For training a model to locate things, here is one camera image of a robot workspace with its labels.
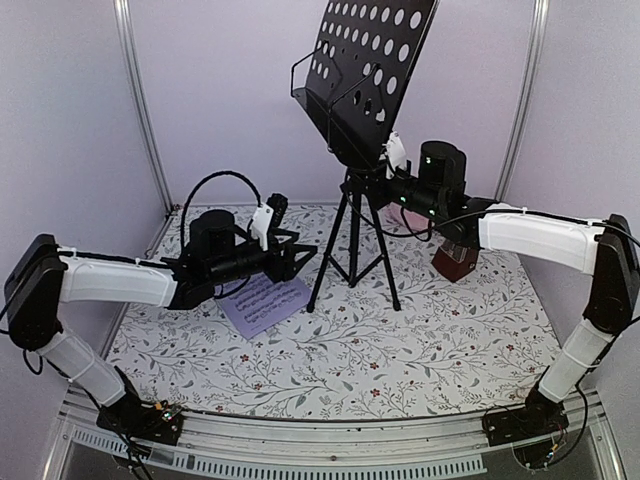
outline music stand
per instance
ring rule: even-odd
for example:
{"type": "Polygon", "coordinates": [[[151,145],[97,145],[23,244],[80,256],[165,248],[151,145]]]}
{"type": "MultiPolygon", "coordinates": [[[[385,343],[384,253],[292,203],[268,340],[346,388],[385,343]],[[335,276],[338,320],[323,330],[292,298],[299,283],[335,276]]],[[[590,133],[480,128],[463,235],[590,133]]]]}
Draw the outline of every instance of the music stand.
{"type": "Polygon", "coordinates": [[[389,140],[411,74],[436,11],[438,0],[359,0],[328,3],[315,50],[291,67],[291,96],[295,98],[347,167],[329,243],[307,310],[312,312],[326,269],[331,263],[355,285],[381,261],[384,263],[393,308],[400,310],[380,218],[371,205],[368,179],[380,173],[380,155],[389,140]],[[296,68],[311,57],[304,87],[294,89],[296,68]],[[349,272],[332,251],[348,203],[358,212],[367,199],[380,256],[358,274],[360,216],[352,212],[349,272]]]}

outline perforated black panel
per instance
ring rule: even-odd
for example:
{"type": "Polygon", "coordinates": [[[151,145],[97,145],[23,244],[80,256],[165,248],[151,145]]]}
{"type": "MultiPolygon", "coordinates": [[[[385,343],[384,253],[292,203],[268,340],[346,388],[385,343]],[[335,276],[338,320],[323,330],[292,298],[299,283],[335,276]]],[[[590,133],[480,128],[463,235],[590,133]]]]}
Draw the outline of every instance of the perforated black panel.
{"type": "Polygon", "coordinates": [[[437,0],[329,2],[294,96],[341,163],[369,169],[389,139],[437,0]],[[351,87],[369,75],[344,98],[351,87]],[[329,130],[329,110],[333,119],[329,130]]]}

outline tripod stand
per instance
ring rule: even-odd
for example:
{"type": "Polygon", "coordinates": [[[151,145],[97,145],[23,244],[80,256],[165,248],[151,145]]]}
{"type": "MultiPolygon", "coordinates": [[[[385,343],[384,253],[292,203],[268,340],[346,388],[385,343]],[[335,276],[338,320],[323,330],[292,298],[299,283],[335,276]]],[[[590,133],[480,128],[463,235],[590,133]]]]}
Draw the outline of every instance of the tripod stand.
{"type": "Polygon", "coordinates": [[[311,313],[315,309],[316,300],[318,298],[318,294],[320,293],[320,287],[322,286],[322,280],[324,279],[325,273],[327,272],[329,263],[331,263],[331,265],[338,271],[342,278],[344,278],[348,282],[349,288],[354,288],[358,284],[358,282],[362,280],[369,272],[371,272],[371,270],[377,267],[380,262],[384,264],[384,269],[387,274],[387,281],[389,282],[389,289],[391,290],[393,309],[398,312],[400,311],[400,300],[398,300],[398,291],[396,290],[396,284],[393,279],[393,271],[391,270],[389,253],[387,251],[387,246],[384,241],[384,233],[382,232],[382,226],[380,224],[380,216],[378,215],[378,211],[375,208],[371,207],[371,202],[368,198],[366,190],[350,179],[342,185],[342,200],[340,201],[338,214],[336,215],[336,219],[333,223],[333,228],[331,229],[329,243],[327,244],[327,249],[325,250],[324,256],[322,258],[320,271],[318,272],[318,277],[316,278],[316,283],[313,287],[311,299],[307,304],[307,312],[311,313]],[[353,209],[351,212],[351,231],[349,236],[349,272],[347,273],[345,269],[342,268],[338,261],[333,257],[332,252],[336,243],[336,239],[338,238],[338,232],[340,231],[340,226],[342,225],[342,220],[347,209],[347,204],[349,203],[349,196],[351,196],[353,209]],[[362,211],[363,198],[365,198],[367,200],[367,203],[369,203],[369,208],[371,210],[371,219],[375,227],[374,229],[378,238],[378,245],[380,247],[380,255],[375,260],[373,260],[368,267],[362,270],[360,274],[358,274],[360,221],[362,219],[356,213],[356,211],[362,211]]]}

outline tripod leg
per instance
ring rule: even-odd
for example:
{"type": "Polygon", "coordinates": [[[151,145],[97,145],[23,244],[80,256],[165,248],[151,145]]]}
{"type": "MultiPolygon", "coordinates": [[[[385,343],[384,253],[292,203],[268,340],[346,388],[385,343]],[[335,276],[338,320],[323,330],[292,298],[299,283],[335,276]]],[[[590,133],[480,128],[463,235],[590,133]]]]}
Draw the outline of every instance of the tripod leg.
{"type": "Polygon", "coordinates": [[[356,286],[358,278],[358,250],[360,249],[360,217],[354,211],[362,211],[362,194],[353,194],[351,210],[351,237],[349,239],[349,288],[356,286]]]}
{"type": "Polygon", "coordinates": [[[318,272],[316,283],[313,286],[311,298],[309,299],[309,303],[307,304],[307,312],[309,313],[313,312],[316,308],[316,300],[318,299],[318,294],[320,293],[320,286],[322,285],[324,274],[327,272],[329,259],[331,258],[331,252],[333,251],[333,246],[335,245],[336,239],[338,238],[338,231],[340,230],[340,224],[342,223],[342,218],[344,217],[344,212],[346,209],[347,194],[345,193],[342,195],[342,200],[340,201],[340,206],[338,207],[338,214],[336,215],[336,219],[333,222],[333,228],[331,229],[331,235],[329,236],[329,243],[327,244],[327,249],[324,251],[322,263],[320,264],[320,271],[318,272]]]}
{"type": "Polygon", "coordinates": [[[384,263],[384,269],[387,272],[387,280],[389,282],[389,289],[391,290],[391,299],[393,300],[393,309],[396,312],[400,311],[400,300],[398,299],[398,291],[396,290],[396,282],[393,279],[393,270],[391,270],[391,261],[389,260],[389,252],[387,251],[387,245],[384,241],[384,233],[382,233],[382,226],[380,225],[380,216],[378,212],[372,208],[371,218],[376,228],[376,235],[378,237],[378,245],[380,245],[380,254],[382,255],[382,262],[384,263]]]}

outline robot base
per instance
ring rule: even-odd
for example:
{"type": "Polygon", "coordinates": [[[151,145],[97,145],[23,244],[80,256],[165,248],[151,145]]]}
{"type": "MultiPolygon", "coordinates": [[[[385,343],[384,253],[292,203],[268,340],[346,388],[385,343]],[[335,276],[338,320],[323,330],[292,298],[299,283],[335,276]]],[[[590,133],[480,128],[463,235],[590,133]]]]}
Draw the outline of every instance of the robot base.
{"type": "Polygon", "coordinates": [[[178,405],[161,402],[147,406],[126,375],[116,367],[125,384],[125,395],[110,407],[101,407],[96,425],[126,437],[177,445],[184,417],[178,405]]]}
{"type": "Polygon", "coordinates": [[[482,429],[487,434],[489,445],[493,447],[558,433],[569,426],[561,405],[556,412],[541,420],[538,410],[522,407],[485,415],[482,429]]]}

